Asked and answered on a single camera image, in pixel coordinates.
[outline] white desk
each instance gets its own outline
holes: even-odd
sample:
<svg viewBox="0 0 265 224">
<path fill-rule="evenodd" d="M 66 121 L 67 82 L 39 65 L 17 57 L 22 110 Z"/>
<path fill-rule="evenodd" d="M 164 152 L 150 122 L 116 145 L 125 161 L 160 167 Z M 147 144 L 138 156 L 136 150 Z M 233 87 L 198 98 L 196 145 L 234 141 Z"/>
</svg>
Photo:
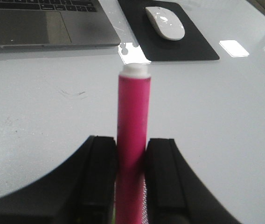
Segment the white desk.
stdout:
<svg viewBox="0 0 265 224">
<path fill-rule="evenodd" d="M 140 59 L 117 1 L 101 2 L 127 43 L 123 58 Z M 179 3 L 221 59 L 149 65 L 148 138 L 174 138 L 240 222 L 265 224 L 265 17 L 245 0 Z M 250 55 L 231 57 L 221 40 Z M 117 47 L 0 51 L 0 196 L 54 169 L 89 135 L 116 137 L 122 66 Z"/>
</svg>

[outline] black mouse pad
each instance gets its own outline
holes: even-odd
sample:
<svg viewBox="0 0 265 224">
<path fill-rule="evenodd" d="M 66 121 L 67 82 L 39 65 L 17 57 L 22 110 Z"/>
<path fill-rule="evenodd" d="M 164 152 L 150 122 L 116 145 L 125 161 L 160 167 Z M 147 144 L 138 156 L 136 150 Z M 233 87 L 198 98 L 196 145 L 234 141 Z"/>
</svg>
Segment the black mouse pad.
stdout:
<svg viewBox="0 0 265 224">
<path fill-rule="evenodd" d="M 202 61 L 220 59 L 179 4 L 152 0 L 118 0 L 118 2 L 148 60 Z M 147 17 L 145 7 L 148 6 L 159 6 L 174 12 L 184 26 L 185 36 L 179 41 L 161 38 Z"/>
</svg>

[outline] marker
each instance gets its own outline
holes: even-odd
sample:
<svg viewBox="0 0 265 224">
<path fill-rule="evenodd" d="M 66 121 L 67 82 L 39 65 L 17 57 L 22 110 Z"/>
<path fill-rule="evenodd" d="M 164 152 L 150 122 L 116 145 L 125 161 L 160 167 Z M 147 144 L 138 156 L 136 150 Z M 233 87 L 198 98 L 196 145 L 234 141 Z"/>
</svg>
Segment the marker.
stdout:
<svg viewBox="0 0 265 224">
<path fill-rule="evenodd" d="M 116 224 L 142 224 L 150 83 L 146 65 L 127 64 L 119 74 Z"/>
</svg>

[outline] white mouse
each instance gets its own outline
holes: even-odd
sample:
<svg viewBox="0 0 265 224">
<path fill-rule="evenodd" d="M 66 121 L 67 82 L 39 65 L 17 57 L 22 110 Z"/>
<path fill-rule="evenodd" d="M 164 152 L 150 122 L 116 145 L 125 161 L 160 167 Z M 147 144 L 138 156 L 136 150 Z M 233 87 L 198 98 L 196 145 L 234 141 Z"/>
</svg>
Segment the white mouse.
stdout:
<svg viewBox="0 0 265 224">
<path fill-rule="evenodd" d="M 152 26 L 162 38 L 178 41 L 184 37 L 184 27 L 175 13 L 158 6 L 145 7 L 145 9 Z"/>
</svg>

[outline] white plastic cap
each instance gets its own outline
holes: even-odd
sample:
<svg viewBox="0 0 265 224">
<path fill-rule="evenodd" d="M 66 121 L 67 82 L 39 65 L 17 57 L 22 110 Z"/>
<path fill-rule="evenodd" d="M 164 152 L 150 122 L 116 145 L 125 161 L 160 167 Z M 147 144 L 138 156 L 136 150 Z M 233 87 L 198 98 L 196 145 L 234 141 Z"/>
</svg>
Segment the white plastic cap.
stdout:
<svg viewBox="0 0 265 224">
<path fill-rule="evenodd" d="M 148 67 L 144 64 L 130 63 L 123 66 L 123 70 L 120 76 L 127 78 L 150 78 L 151 75 L 148 74 Z"/>
</svg>

